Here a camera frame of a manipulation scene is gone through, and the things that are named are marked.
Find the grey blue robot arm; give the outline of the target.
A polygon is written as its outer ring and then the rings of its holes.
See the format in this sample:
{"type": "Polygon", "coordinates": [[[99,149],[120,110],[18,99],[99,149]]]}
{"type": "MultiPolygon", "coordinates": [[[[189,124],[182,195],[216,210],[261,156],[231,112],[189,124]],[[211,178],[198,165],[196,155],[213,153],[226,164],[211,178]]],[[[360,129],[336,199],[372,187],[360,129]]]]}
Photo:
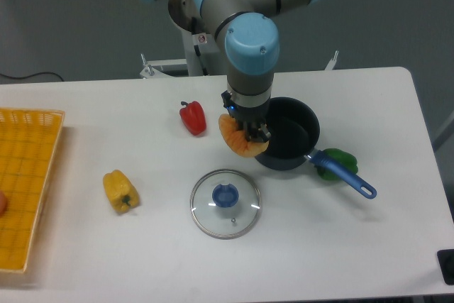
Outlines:
{"type": "Polygon", "coordinates": [[[272,17],[320,0],[192,0],[227,67],[223,105],[248,141],[266,143],[279,32],[272,17]]]}

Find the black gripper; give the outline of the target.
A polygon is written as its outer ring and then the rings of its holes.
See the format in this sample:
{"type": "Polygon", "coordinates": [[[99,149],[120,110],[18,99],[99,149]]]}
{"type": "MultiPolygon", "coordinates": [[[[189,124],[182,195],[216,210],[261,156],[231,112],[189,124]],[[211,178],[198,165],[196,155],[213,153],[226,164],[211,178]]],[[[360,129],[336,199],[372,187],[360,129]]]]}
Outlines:
{"type": "Polygon", "coordinates": [[[233,117],[240,129],[245,132],[245,138],[249,142],[266,143],[272,135],[267,127],[266,114],[270,105],[270,98],[259,106],[242,106],[239,100],[234,101],[234,93],[224,91],[221,94],[223,106],[228,114],[233,117]]]}

